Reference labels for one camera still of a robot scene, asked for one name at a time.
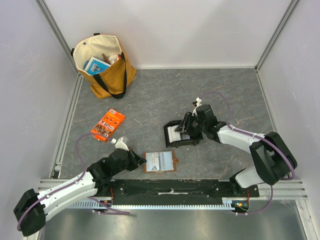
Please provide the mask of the black card box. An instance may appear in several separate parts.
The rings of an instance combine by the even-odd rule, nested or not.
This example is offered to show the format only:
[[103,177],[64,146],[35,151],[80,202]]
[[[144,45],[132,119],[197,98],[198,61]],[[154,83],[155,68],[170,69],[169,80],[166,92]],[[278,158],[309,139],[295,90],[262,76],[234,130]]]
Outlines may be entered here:
[[170,143],[167,128],[171,126],[179,125],[181,121],[182,120],[172,120],[163,126],[165,146],[167,148],[178,148],[181,146],[189,146],[189,145],[196,146],[200,143],[201,140],[203,140],[203,135],[200,132],[197,136],[190,136],[189,140],[174,141]]

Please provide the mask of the tan leather card holder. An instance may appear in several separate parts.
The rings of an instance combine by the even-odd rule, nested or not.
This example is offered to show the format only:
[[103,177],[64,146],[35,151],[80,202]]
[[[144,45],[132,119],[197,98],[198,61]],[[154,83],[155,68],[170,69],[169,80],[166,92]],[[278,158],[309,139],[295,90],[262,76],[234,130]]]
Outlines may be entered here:
[[146,171],[146,163],[143,165],[143,171],[145,173],[164,173],[164,172],[175,172],[177,170],[177,163],[179,162],[178,158],[175,155],[175,152],[173,150],[171,151],[162,151],[162,152],[153,152],[159,154],[159,164],[160,164],[160,170],[158,171],[152,171],[147,172]]

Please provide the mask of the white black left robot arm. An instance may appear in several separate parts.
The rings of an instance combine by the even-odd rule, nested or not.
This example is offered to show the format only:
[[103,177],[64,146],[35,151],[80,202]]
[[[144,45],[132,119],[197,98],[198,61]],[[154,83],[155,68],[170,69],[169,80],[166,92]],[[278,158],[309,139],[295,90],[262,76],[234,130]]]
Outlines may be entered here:
[[96,194],[106,196],[113,176],[122,171],[133,171],[147,161],[131,148],[117,148],[108,157],[91,164],[76,177],[52,188],[36,192],[29,189],[23,193],[13,213],[17,230],[24,237],[41,230],[46,222],[72,204]]

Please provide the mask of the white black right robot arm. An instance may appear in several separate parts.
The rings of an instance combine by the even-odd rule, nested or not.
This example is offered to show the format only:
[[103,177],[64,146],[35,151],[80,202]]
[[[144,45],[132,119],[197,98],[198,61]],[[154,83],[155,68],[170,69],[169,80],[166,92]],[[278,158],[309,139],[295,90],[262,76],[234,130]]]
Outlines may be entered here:
[[242,196],[253,185],[265,183],[273,186],[288,174],[293,174],[298,166],[278,133],[253,133],[219,121],[208,104],[187,112],[175,132],[190,137],[205,134],[209,140],[236,147],[251,155],[253,167],[243,169],[230,178],[229,191],[235,197]]

